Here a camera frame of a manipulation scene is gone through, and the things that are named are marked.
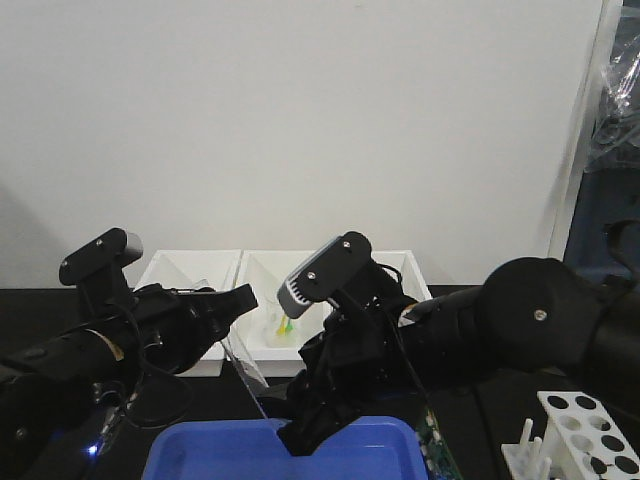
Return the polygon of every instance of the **blue plastic bin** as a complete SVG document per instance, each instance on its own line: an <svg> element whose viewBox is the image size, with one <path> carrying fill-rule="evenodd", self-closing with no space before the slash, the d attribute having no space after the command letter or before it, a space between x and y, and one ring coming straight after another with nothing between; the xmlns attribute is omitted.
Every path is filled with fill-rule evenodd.
<svg viewBox="0 0 640 480"><path fill-rule="evenodd" d="M427 480L414 431L362 417L309 457L292 457L269 420L188 422L153 443L143 480Z"/></svg>

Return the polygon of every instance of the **white plastic bin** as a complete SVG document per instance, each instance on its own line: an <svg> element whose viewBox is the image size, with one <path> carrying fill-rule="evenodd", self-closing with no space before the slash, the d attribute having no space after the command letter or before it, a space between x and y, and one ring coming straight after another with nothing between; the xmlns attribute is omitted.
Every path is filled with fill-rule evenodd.
<svg viewBox="0 0 640 480"><path fill-rule="evenodd" d="M236 285L249 283L253 287L258 308L241 316L234 328L265 377L291 377L304 368L298 350L322 330L322 322L331 313L331 306L326 302L314 304L299 319L291 320L295 335L284 341L275 336L281 317L276 292L284 278L313 253L246 250L242 254ZM373 252L372 256L377 262L395 267L402 273L407 295L417 300L431 298L411 251Z"/></svg>
<svg viewBox="0 0 640 480"><path fill-rule="evenodd" d="M136 289L150 283L160 283L164 288L209 286L220 291L230 290L234 287L240 255L240 250L158 250ZM224 356L222 346L216 343L193 368L182 375L217 377Z"/></svg>

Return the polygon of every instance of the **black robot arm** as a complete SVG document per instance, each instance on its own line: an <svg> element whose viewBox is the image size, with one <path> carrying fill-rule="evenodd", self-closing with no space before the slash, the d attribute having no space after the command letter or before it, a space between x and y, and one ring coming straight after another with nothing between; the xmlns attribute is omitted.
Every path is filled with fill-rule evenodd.
<svg viewBox="0 0 640 480"><path fill-rule="evenodd" d="M189 369L257 306L249 285L215 292L155 284L132 292L121 269L141 255L137 237L112 229L67 257L60 279L76 285L85 323L0 358L1 479L27 472L54 436L100 409L133 419L132 395L146 375ZM136 422L154 426L153 419Z"/></svg>
<svg viewBox="0 0 640 480"><path fill-rule="evenodd" d="M285 281L298 306L306 299L335 307L324 332L301 349L307 368L289 384L279 412L292 418L279 435L294 455L312 453L381 395L468 384L499 368L557 367L585 391L640 415L640 390L633 387L640 384L640 295L632 285L592 285L557 260L521 258L480 287L416 303L399 285L390 288L394 279L375 262L344 267L352 257L370 260L363 239L356 232L339 237ZM354 255L344 242L364 247ZM351 280L318 274L332 269ZM322 285L324 297L317 295L327 281L333 286ZM357 295L350 295L354 282ZM296 314L291 300L281 303ZM353 311L358 322L351 321Z"/></svg>

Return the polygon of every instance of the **table surface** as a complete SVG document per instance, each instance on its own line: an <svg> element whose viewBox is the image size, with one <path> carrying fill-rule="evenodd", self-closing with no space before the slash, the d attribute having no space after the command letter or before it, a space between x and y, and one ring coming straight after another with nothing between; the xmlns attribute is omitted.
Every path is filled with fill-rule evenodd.
<svg viewBox="0 0 640 480"><path fill-rule="evenodd" d="M461 287L431 286L434 296ZM74 326L78 321L74 290L0 290L0 355L7 354ZM194 400L185 421L258 418L253 401L229 363L220 377L187 378ZM269 379L270 382L283 379ZM441 431L458 466L467 479L511 478L500 455L500 444L516 443L524 419L534 419L534 434L546 426L546 415L538 403L539 390L575 390L565 378L545 374L504 371L475 385L440 391L430 398ZM143 409L162 408L170 404L172 392L150 388L143 396ZM416 398L389 400L373 406L367 414L393 415L414 423L422 410ZM638 451L640 425L631 419L613 415ZM86 454L79 445L91 438L95 425L67 434L45 452L36 472L25 478L59 480L81 478L86 469ZM138 430L123 425L113 446L98 461L91 479L134 480L142 475L149 448L160 430Z"/></svg>

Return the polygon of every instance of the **circuit board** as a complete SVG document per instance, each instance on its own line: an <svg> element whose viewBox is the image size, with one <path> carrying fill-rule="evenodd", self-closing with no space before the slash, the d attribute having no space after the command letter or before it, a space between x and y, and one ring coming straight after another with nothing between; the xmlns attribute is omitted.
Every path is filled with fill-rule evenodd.
<svg viewBox="0 0 640 480"><path fill-rule="evenodd" d="M416 426L420 450L433 480L463 480L451 451L444 441L433 411L425 408L425 413Z"/></svg>

